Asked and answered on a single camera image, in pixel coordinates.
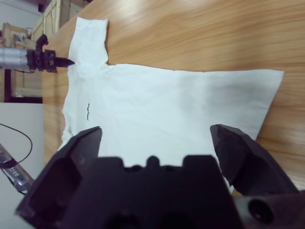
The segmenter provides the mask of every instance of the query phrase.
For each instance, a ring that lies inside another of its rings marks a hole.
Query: wood grain surface
[[[305,189],[303,0],[94,0],[78,16],[109,20],[110,65],[285,71],[257,140]],[[75,22],[66,23],[47,48],[68,57]],[[45,163],[62,143],[67,90],[67,69],[43,73]]]

